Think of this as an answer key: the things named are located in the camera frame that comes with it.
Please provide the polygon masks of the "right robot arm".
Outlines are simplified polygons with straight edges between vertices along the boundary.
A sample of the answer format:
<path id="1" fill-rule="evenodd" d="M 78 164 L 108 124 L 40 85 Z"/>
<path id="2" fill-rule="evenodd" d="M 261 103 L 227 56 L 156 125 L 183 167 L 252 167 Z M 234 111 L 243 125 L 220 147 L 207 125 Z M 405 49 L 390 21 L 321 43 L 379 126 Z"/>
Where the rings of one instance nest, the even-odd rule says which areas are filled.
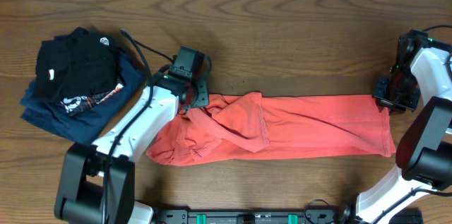
<path id="1" fill-rule="evenodd" d="M 389 112 L 424 107 L 400 140 L 395 166 L 371 189 L 360 193 L 338 223 L 423 223 L 408 206 L 426 195 L 450 197 L 451 45 L 410 30 L 397 42 L 390 77 L 380 78 L 374 98 Z"/>

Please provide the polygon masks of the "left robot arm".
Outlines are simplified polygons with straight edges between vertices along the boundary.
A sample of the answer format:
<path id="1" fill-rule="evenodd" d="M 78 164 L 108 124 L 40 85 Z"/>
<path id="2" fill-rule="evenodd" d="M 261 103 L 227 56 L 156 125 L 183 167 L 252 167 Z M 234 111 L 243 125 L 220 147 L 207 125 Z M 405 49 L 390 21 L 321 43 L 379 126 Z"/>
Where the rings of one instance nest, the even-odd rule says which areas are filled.
<path id="1" fill-rule="evenodd" d="M 137 103 L 104 136 L 66 152 L 54 205 L 67 223 L 151 223 L 152 207 L 135 200 L 135 166 L 180 110 L 208 104 L 208 74 L 154 75 Z"/>

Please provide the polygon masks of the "red orange t-shirt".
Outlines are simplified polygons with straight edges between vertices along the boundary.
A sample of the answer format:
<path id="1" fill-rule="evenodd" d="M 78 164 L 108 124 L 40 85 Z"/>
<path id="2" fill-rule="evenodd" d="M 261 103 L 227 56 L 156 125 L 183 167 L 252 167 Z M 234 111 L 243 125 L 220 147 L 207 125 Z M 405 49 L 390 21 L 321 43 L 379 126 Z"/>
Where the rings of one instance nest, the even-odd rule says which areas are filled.
<path id="1" fill-rule="evenodd" d="M 163 165 L 341 155 L 389 157 L 396 147 L 388 110 L 370 95 L 210 95 L 207 107 L 177 115 L 147 156 Z"/>

